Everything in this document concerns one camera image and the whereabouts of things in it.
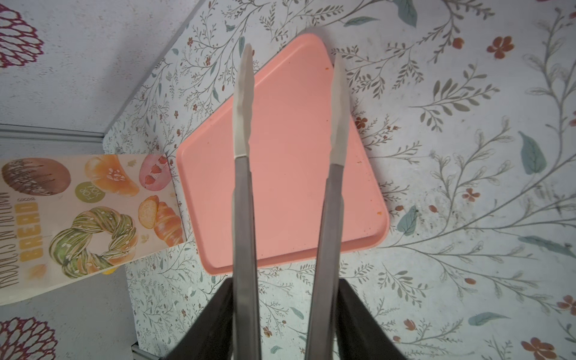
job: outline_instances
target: wreath bread illustration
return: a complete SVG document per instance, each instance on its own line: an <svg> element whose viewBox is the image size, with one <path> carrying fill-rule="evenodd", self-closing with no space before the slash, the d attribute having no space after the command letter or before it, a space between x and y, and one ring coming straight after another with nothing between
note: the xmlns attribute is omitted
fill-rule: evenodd
<svg viewBox="0 0 576 360"><path fill-rule="evenodd" d="M101 255L91 253L87 247L92 234L101 232L112 236L108 250ZM50 257L62 266L66 276L79 278L132 260L137 242L136 227L130 216L97 206L76 216L70 228L54 237Z"/></svg>
<svg viewBox="0 0 576 360"><path fill-rule="evenodd" d="M145 228L154 228L156 235L168 247L184 242L180 217L157 195L148 197L140 204L138 220Z"/></svg>
<svg viewBox="0 0 576 360"><path fill-rule="evenodd" d="M86 162L84 172L92 184L104 192L112 192L120 196L134 196L139 191L138 185L130 180L118 155L98 155Z"/></svg>

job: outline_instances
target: green braided bread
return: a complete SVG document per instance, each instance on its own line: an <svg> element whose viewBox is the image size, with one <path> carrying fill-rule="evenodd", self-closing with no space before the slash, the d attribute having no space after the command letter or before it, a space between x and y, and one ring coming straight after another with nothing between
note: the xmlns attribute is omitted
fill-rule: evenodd
<svg viewBox="0 0 576 360"><path fill-rule="evenodd" d="M112 235L108 250L97 255L86 248L92 234ZM59 232L50 244L50 256L69 278L79 278L132 260L138 242L132 218L114 209L97 206L74 218L72 227Z"/></svg>

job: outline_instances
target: tongs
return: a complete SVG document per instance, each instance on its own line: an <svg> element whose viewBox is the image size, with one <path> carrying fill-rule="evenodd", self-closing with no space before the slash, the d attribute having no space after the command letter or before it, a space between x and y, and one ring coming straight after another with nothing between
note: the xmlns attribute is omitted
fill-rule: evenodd
<svg viewBox="0 0 576 360"><path fill-rule="evenodd" d="M233 275L226 279L166 360L260 360L260 315L250 147L254 72L252 47L242 54L234 87L232 127L236 187L232 198ZM332 359L334 335L340 358L405 358L384 335L348 282L338 279L344 220L342 180L350 128L350 97L343 60L332 80L332 134L305 358Z"/></svg>

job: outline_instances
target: tablecloth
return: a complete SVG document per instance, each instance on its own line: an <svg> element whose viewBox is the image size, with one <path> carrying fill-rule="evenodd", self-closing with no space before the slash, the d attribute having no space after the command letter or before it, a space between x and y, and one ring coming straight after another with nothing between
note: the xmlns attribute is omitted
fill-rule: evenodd
<svg viewBox="0 0 576 360"><path fill-rule="evenodd" d="M202 268L174 159L306 30L346 61L353 117L391 216L348 279L408 358L576 355L576 28L568 0L206 1L104 139L165 153L188 242L127 266L140 347L166 354L224 276ZM303 358L314 261L262 268L265 359Z"/></svg>

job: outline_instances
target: tray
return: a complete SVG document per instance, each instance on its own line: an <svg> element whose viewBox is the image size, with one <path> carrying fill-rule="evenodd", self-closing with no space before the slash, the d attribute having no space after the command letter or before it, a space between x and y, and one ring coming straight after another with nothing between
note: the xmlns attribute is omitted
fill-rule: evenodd
<svg viewBox="0 0 576 360"><path fill-rule="evenodd" d="M323 42L305 34L255 75L250 162L258 267L316 257L333 70ZM232 98L180 145L176 164L202 265L211 275L232 272ZM379 244L388 210L352 118L342 194L342 252Z"/></svg>

